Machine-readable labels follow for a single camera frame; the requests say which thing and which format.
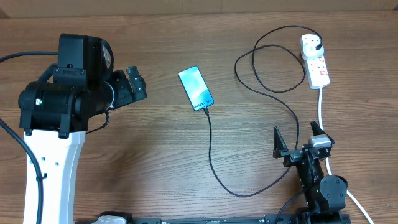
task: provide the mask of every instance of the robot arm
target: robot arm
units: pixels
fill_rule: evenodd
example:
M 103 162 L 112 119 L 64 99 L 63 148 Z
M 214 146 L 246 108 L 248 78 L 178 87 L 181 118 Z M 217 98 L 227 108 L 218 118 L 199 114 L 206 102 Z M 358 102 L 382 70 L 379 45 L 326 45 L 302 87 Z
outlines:
M 113 53 L 105 40 L 62 34 L 58 64 L 20 94 L 20 127 L 43 175 L 42 224 L 73 223 L 76 170 L 89 118 L 147 97 L 137 68 L 127 68 L 127 74 L 129 80 L 122 70 L 113 71 Z M 51 76 L 53 83 L 47 83 Z M 31 224 L 38 212 L 38 186 L 27 160 L 24 224 Z
M 313 136 L 301 150 L 289 151 L 277 127 L 274 128 L 274 158 L 283 158 L 284 167 L 295 166 L 308 207 L 296 211 L 295 222 L 351 223 L 349 215 L 342 215 L 347 196 L 347 181 L 335 175 L 324 177 L 319 161 L 330 157 L 335 141 L 319 125 L 311 122 Z

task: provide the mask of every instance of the plug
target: plug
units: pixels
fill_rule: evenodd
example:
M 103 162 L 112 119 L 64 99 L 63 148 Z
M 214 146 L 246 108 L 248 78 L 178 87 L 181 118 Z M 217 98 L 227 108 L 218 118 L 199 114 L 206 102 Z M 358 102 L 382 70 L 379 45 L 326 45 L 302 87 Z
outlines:
M 320 44 L 319 36 L 315 34 L 305 34 L 300 38 L 301 43 L 301 55 L 304 60 L 311 60 L 319 58 L 325 52 L 323 46 L 317 50 L 317 46 Z
M 311 89 L 319 89 L 330 84 L 325 58 L 322 55 L 316 59 L 305 60 L 305 69 Z

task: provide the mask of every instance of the white power strip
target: white power strip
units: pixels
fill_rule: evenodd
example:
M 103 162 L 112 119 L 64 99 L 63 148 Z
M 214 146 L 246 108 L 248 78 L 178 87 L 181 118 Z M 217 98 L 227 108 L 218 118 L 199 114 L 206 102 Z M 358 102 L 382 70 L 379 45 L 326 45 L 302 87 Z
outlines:
M 301 47 L 302 47 L 302 57 L 305 61 L 305 69 L 308 75 L 308 82 L 310 84 L 311 89 L 319 89 L 319 100 L 318 100 L 318 122 L 321 129 L 323 129 L 322 124 L 322 88 L 330 84 L 329 73 L 326 67 L 325 58 L 323 56 L 324 49 L 322 46 L 322 54 L 319 55 L 320 51 L 316 50 L 312 47 L 313 43 L 319 43 L 319 37 L 313 34 L 305 34 L 300 39 Z M 326 162 L 326 169 L 329 175 L 332 175 L 330 169 L 329 158 L 325 159 Z M 356 206 L 360 209 L 360 211 L 364 214 L 366 219 L 370 224 L 374 224 L 371 217 L 362 207 L 362 205 L 355 199 L 354 195 L 351 194 L 347 190 L 347 195 L 354 201 Z
M 308 58 L 306 54 L 309 55 L 317 54 L 306 51 L 305 49 L 308 50 L 307 45 L 319 44 L 319 41 L 320 39 L 317 35 L 305 34 L 301 36 L 300 39 L 301 48 L 302 48 L 301 54 L 304 59 Z M 323 56 L 323 52 L 324 50 L 322 46 L 322 54 L 318 55 L 319 57 L 315 57 L 313 59 L 305 59 L 305 70 L 307 71 L 308 82 L 310 84 L 310 88 L 314 90 L 326 87 L 327 85 L 330 84 L 329 73 L 326 67 L 326 62 Z

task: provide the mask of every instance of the white cable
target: white cable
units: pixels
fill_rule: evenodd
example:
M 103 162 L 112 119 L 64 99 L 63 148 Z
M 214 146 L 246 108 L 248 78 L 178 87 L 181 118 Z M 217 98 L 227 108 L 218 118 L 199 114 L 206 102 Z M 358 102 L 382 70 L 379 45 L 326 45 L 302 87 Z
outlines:
M 322 124 L 322 87 L 319 88 L 319 100 L 318 100 L 318 122 L 319 122 L 319 127 L 323 130 L 323 124 Z M 329 158 L 325 159 L 326 162 L 326 170 L 328 170 L 328 174 L 332 175 L 331 170 L 330 170 L 330 163 L 329 163 Z M 362 207 L 362 205 L 357 201 L 357 199 L 354 197 L 353 194 L 351 194 L 347 190 L 347 195 L 353 200 L 353 202 L 358 206 L 360 211 L 364 214 L 366 219 L 370 224 L 374 224 L 373 221 L 371 220 L 371 217 L 368 215 L 368 213 L 365 211 L 365 209 Z
M 106 110 L 108 110 L 109 108 L 113 108 L 113 102 L 114 102 L 114 90 L 113 90 L 113 88 L 112 88 L 111 84 L 109 84 L 108 82 L 105 82 L 105 83 L 109 85 L 110 89 L 112 90 L 112 95 L 113 95 L 112 102 L 111 102 L 110 106 L 109 106 L 109 107 L 106 109 Z

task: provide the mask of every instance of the smartphone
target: smartphone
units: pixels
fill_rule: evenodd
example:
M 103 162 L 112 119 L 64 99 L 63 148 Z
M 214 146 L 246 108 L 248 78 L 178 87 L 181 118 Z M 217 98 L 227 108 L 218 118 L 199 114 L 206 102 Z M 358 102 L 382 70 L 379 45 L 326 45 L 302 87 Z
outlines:
M 198 111 L 214 103 L 213 97 L 197 66 L 181 71 L 178 75 L 191 101 L 193 110 Z

